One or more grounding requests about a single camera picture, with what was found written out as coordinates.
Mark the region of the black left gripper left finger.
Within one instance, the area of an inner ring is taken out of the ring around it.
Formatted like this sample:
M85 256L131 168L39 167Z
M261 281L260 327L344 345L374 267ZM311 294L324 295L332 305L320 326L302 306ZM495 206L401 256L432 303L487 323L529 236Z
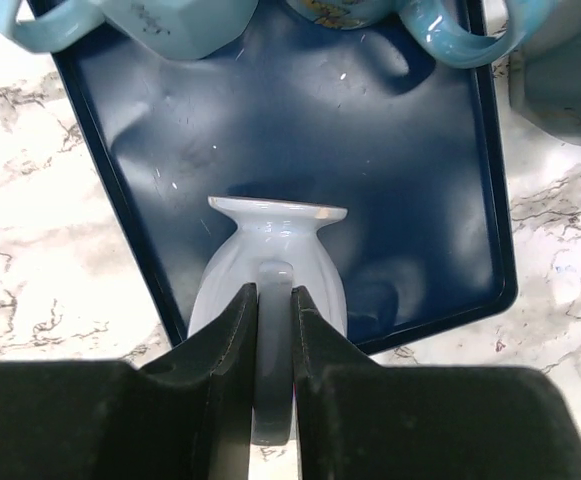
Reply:
M257 291L170 352L0 361L0 479L244 479Z

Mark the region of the grey blue faceted mug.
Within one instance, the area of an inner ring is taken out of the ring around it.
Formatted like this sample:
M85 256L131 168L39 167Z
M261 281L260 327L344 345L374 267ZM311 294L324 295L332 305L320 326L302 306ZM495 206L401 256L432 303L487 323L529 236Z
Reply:
M536 127L581 146L581 0L559 1L511 54L509 100Z

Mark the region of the pale grey footed mug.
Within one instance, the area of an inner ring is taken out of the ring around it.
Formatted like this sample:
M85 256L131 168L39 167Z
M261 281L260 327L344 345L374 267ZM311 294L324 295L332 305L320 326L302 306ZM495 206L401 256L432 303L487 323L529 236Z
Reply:
M321 317L346 334L343 283L317 232L345 219L348 211L244 197L211 196L208 203L237 228L206 265L188 333L195 335L217 318L243 285L255 284L258 328L252 441L284 445L292 424L292 291L306 287Z

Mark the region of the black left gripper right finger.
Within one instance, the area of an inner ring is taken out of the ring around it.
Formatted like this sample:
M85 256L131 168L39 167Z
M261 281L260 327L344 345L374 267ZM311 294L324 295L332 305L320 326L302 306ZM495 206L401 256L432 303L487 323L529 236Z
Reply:
M556 386L526 367L384 367L294 289L303 479L581 479L581 439Z

